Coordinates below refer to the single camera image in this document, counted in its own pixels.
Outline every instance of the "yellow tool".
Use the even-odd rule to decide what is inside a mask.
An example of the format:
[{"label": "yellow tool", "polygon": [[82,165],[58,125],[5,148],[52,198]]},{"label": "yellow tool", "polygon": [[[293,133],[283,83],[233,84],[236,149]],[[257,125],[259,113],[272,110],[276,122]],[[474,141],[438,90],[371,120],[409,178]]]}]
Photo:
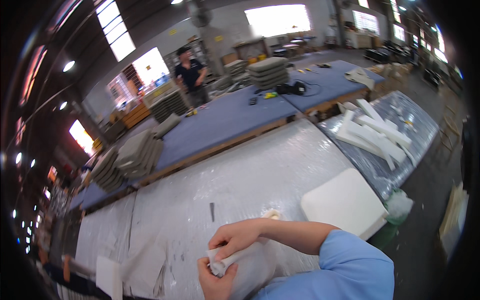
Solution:
[{"label": "yellow tool", "polygon": [[317,71],[314,71],[314,70],[312,70],[312,69],[309,69],[309,68],[305,68],[305,70],[307,70],[307,71],[310,71],[310,72],[313,72],[313,73],[317,73],[317,74],[318,74],[318,72],[317,72]]}]

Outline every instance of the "person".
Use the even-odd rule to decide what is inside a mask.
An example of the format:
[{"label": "person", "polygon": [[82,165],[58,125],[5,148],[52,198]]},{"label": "person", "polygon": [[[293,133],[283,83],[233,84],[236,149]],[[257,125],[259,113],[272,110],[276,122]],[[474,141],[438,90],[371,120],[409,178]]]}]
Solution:
[{"label": "person", "polygon": [[40,260],[48,276],[56,283],[82,295],[94,296],[102,300],[111,300],[111,297],[99,289],[95,282],[70,272],[70,261],[72,257],[65,255],[63,268],[59,268],[48,260],[48,253],[38,245],[32,245],[30,250],[35,260]]},{"label": "person", "polygon": [[[226,245],[216,261],[252,245],[258,237],[276,240],[297,251],[319,255],[320,270],[274,278],[253,300],[278,299],[392,299],[394,265],[383,252],[357,236],[318,222],[248,219],[221,226],[208,243],[209,249]],[[232,264],[222,278],[208,267],[208,257],[197,261],[205,300],[226,300],[238,265]]]},{"label": "person", "polygon": [[198,60],[190,59],[190,49],[181,47],[177,50],[180,64],[175,67],[175,79],[178,85],[187,88],[191,105],[199,107],[209,102],[208,93],[203,86],[207,68]]}]

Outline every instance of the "white wall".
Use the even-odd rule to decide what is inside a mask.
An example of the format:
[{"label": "white wall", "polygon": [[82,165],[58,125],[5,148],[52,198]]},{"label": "white wall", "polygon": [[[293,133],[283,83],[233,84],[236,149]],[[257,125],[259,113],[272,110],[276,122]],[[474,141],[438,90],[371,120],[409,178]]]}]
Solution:
[{"label": "white wall", "polygon": [[[317,36],[316,42],[318,45],[322,45],[330,14],[333,13],[331,0],[247,0],[212,10],[213,18],[210,23],[212,33],[210,36],[223,36],[222,41],[215,42],[216,54],[223,56],[235,52],[232,45],[253,38],[244,12],[245,10],[282,4],[305,4],[312,30],[314,35]],[[172,29],[176,29],[177,32],[170,35],[169,32]],[[153,47],[158,47],[160,54],[166,55],[185,45],[187,39],[193,35],[199,36],[199,31],[193,26],[189,19],[186,19],[159,33],[143,45],[136,45],[136,50],[120,61],[115,68],[101,79],[87,94],[84,100],[87,101],[87,103],[84,104],[85,110],[88,111],[90,116],[95,120],[98,119],[98,116],[108,116],[115,106],[113,100],[109,97],[109,91],[106,86],[115,76],[132,61]],[[272,38],[267,44],[276,44],[276,38]]]},{"label": "white wall", "polygon": [[378,27],[380,29],[380,39],[388,39],[387,17],[385,15],[377,11],[365,8],[363,6],[352,4],[348,9],[342,9],[343,20],[345,22],[353,22],[355,24],[355,19],[353,18],[353,11],[364,12],[377,17]]}]

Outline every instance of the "concrete floor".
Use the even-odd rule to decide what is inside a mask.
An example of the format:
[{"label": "concrete floor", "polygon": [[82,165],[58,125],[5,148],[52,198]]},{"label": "concrete floor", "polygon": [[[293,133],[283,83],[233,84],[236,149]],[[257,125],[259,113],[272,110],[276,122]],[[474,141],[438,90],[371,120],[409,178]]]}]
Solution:
[{"label": "concrete floor", "polygon": [[[372,61],[363,57],[363,52],[326,50],[306,54],[293,63],[298,69],[333,60],[344,60],[361,67],[373,65]],[[412,72],[408,90],[402,92],[440,123],[443,101],[437,91],[421,79],[419,71]],[[455,120],[460,129],[464,115],[462,103]],[[118,144],[121,145],[132,135],[152,127],[152,122],[155,122],[152,118],[141,122],[121,137]],[[445,258],[438,241],[438,227],[443,219],[452,184],[461,182],[461,173],[460,145],[457,145],[450,155],[446,149],[438,147],[439,144],[440,138],[437,136],[425,158],[401,187],[415,204],[405,223],[400,226],[397,236],[384,249],[395,263],[394,299],[428,298],[443,274]],[[79,225],[72,221],[69,223],[69,226],[65,226],[67,228],[58,228],[58,231],[64,240],[63,253],[74,255]]]}]

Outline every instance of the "blue shirt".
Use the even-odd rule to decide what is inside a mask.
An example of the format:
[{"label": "blue shirt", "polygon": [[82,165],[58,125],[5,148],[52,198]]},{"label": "blue shirt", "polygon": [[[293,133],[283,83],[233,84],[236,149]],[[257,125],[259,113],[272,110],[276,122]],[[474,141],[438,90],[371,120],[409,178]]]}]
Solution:
[{"label": "blue shirt", "polygon": [[320,270],[274,278],[252,300],[393,298],[392,260],[357,236],[332,230],[319,255]]}]

